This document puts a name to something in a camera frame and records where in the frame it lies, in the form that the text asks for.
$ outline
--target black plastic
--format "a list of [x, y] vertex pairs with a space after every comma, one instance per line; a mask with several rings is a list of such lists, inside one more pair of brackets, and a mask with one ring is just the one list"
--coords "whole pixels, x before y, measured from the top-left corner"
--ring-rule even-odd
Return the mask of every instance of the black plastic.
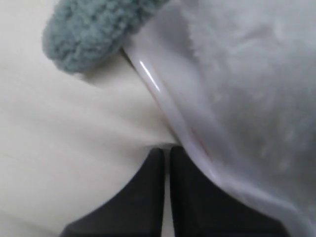
[[176, 237], [289, 236], [279, 221], [211, 183], [181, 147], [170, 153], [170, 192]]
[[69, 224], [61, 237], [160, 237], [164, 155], [150, 152], [132, 180], [109, 202]]

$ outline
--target teal crochet item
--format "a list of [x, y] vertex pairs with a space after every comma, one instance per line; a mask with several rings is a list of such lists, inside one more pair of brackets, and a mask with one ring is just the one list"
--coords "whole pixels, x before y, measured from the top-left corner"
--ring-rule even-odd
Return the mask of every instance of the teal crochet item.
[[168, 0], [61, 0], [43, 33], [56, 66], [82, 73], [103, 63]]

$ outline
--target white fluffy fabric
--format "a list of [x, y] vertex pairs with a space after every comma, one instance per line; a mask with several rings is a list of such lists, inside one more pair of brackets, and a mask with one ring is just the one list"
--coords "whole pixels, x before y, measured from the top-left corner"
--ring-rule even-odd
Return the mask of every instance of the white fluffy fabric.
[[316, 223], [316, 1], [185, 3], [218, 121]]

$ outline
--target white surface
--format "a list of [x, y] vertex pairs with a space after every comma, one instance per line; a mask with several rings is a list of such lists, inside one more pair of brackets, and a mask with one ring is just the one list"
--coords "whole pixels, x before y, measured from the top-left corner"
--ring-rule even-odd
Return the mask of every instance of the white surface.
[[[54, 0], [0, 0], [0, 236], [55, 237], [117, 193], [151, 146], [174, 143], [121, 57], [88, 75], [41, 51]], [[172, 236], [170, 210], [163, 236]]]
[[[315, 17], [315, 11], [309, 9], [313, 9], [312, 7], [315, 4], [310, 0], [305, 0], [304, 3], [300, 0], [294, 2], [298, 6], [297, 9], [302, 10], [304, 13], [307, 10], [309, 14], [302, 15], [303, 17], [300, 17], [298, 20], [292, 18], [296, 8], [288, 6], [288, 2], [284, 0], [279, 0], [277, 3], [275, 0], [258, 0], [256, 3], [253, 3], [251, 0], [243, 0], [238, 3], [234, 0], [188, 0], [188, 5], [185, 8], [185, 16], [187, 18], [183, 18], [184, 14], [180, 10], [182, 2], [173, 0], [158, 13], [153, 21], [128, 42], [125, 50], [160, 107], [164, 110], [172, 128], [188, 154], [209, 179], [245, 204], [282, 220], [292, 236], [315, 237], [315, 223], [312, 222], [313, 218], [311, 218], [315, 209], [307, 210], [310, 207], [313, 208], [315, 204], [315, 199], [313, 198], [314, 187], [310, 184], [310, 181], [305, 181], [304, 183], [304, 181], [300, 180], [302, 176], [291, 174], [290, 169], [286, 172], [282, 169], [278, 159], [286, 159], [292, 162], [287, 156], [280, 156], [279, 158], [269, 156], [269, 159], [267, 159], [266, 157], [255, 156], [246, 152], [247, 149], [259, 152], [258, 143], [261, 145], [261, 143], [270, 142], [271, 140], [274, 142], [274, 139], [279, 136], [280, 132], [277, 126], [279, 123], [276, 123], [276, 125], [273, 123], [273, 119], [278, 117], [278, 119], [281, 118], [280, 123], [284, 122], [278, 114], [278, 110], [275, 110], [273, 107], [273, 110], [269, 110], [271, 107], [263, 106], [257, 102], [258, 99], [256, 98], [260, 97], [258, 94], [261, 95], [258, 93], [260, 90], [265, 90], [265, 100], [270, 101], [274, 98], [278, 102], [279, 107], [277, 108], [280, 108], [280, 105], [288, 106], [287, 109], [291, 113], [289, 113], [289, 117], [286, 117], [287, 114], [285, 113], [286, 119], [301, 116], [303, 120], [307, 119], [310, 121], [309, 119], [312, 119], [314, 122], [314, 114], [312, 112], [305, 113], [305, 111], [310, 110], [303, 110], [302, 112], [296, 106], [299, 104], [301, 108], [306, 108], [306, 106], [310, 108], [315, 104], [315, 93], [312, 94], [315, 88], [314, 68], [310, 67], [308, 71], [302, 65], [287, 63], [291, 60], [296, 61], [297, 58], [304, 58], [308, 60], [303, 62], [309, 65], [311, 62], [314, 62], [315, 55], [312, 54], [313, 59], [311, 60], [310, 57], [306, 57], [304, 53], [306, 51], [301, 51], [300, 48], [296, 48], [291, 43], [288, 47], [282, 48], [282, 46], [287, 45], [287, 42], [292, 41], [291, 37], [286, 38], [288, 41], [278, 42], [276, 46], [278, 50], [275, 51], [275, 41], [271, 40], [274, 37], [274, 31], [270, 32], [268, 30], [266, 32], [267, 28], [270, 29], [271, 27], [274, 29], [273, 22], [277, 19], [279, 22], [276, 20], [276, 23], [291, 27], [295, 26], [296, 30], [299, 29], [298, 32], [294, 31], [295, 34], [292, 31], [282, 31], [285, 35], [289, 33], [296, 39], [297, 36], [301, 38], [299, 33], [307, 33], [306, 38], [303, 38], [303, 42], [300, 41], [301, 45], [305, 45], [310, 49], [310, 51], [307, 50], [308, 52], [315, 51], [313, 43], [316, 40], [308, 41], [311, 35], [315, 35], [315, 28], [310, 25], [310, 19]], [[269, 7], [271, 5], [275, 6], [275, 11], [273, 11], [276, 14], [275, 19], [270, 17]], [[290, 11], [289, 14], [284, 16], [283, 10], [285, 6]], [[226, 15], [227, 12], [234, 14], [228, 17]], [[226, 21], [230, 23], [228, 25], [234, 30], [238, 26], [237, 32], [226, 28]], [[199, 62], [193, 57], [193, 50], [190, 50], [193, 46], [188, 39], [188, 29], [192, 33], [191, 42], [197, 44], [194, 53], [203, 55]], [[246, 32], [245, 41], [248, 38], [247, 31], [250, 31], [250, 42], [243, 41], [243, 31]], [[226, 40], [227, 42], [231, 40], [236, 47], [241, 45], [240, 49], [233, 51], [232, 49], [234, 48], [230, 45], [225, 48]], [[223, 58], [221, 54], [216, 54], [217, 51], [222, 51], [221, 47], [228, 51], [227, 53], [224, 51], [226, 54], [223, 55]], [[244, 55], [244, 57], [240, 57], [240, 59], [234, 59], [234, 56], [239, 56], [237, 52], [242, 54], [243, 50], [247, 51], [247, 47], [250, 47], [249, 53]], [[293, 55], [291, 60], [285, 56], [288, 49]], [[277, 64], [274, 64], [275, 61], [270, 62], [269, 57], [266, 58], [270, 53], [278, 58]], [[214, 65], [218, 63], [219, 68], [216, 68], [206, 59], [210, 62], [215, 61]], [[230, 59], [238, 65], [244, 65], [240, 66], [240, 68], [238, 66], [231, 68], [229, 63], [226, 64], [226, 60], [229, 61]], [[250, 69], [248, 68], [248, 60], [252, 63]], [[267, 60], [272, 66], [266, 67], [262, 60]], [[254, 65], [257, 65], [260, 69], [258, 72], [255, 71]], [[208, 74], [201, 73], [201, 69], [207, 71]], [[285, 75], [285, 77], [281, 78], [279, 74], [277, 76], [268, 74], [269, 77], [261, 75], [261, 73], [264, 74], [264, 72], [274, 70], [280, 72], [282, 76]], [[293, 71], [297, 71], [301, 77], [294, 78], [289, 76], [297, 75]], [[245, 82], [244, 77], [247, 77], [249, 82]], [[300, 86], [306, 84], [309, 87], [305, 86], [303, 91], [308, 95], [306, 96], [307, 99], [302, 94], [293, 94], [291, 89], [289, 89], [289, 85], [294, 86], [293, 88], [301, 89]], [[253, 92], [252, 87], [257, 88], [257, 90], [248, 98], [246, 95], [249, 95], [249, 92]], [[222, 88], [232, 88], [232, 90], [227, 89], [229, 93], [227, 91], [220, 93]], [[275, 89], [278, 89], [279, 97], [273, 97]], [[230, 96], [233, 99], [227, 100], [228, 102], [225, 103], [225, 98], [230, 98]], [[216, 108], [221, 101], [223, 101], [222, 107], [220, 109]], [[300, 123], [287, 125], [289, 129], [296, 129], [297, 127], [299, 128]], [[268, 138], [258, 134], [258, 130], [261, 129], [261, 132], [264, 133], [267, 128], [275, 129], [278, 133], [272, 133]], [[308, 128], [310, 131], [306, 132], [304, 130], [302, 132], [303, 138], [306, 135], [308, 138], [314, 137], [314, 126], [309, 126]], [[241, 141], [244, 142], [243, 145], [247, 149], [240, 148]], [[285, 150], [294, 150], [294, 148], [286, 148]], [[309, 174], [312, 174], [311, 176], [314, 177], [315, 167], [313, 161], [311, 161], [312, 157], [297, 156], [296, 158], [299, 161], [297, 164], [292, 164], [294, 173], [306, 172], [309, 165]], [[307, 163], [306, 168], [303, 165], [305, 162], [301, 159], [307, 159], [305, 161]], [[303, 196], [304, 198], [299, 200], [297, 196]]]

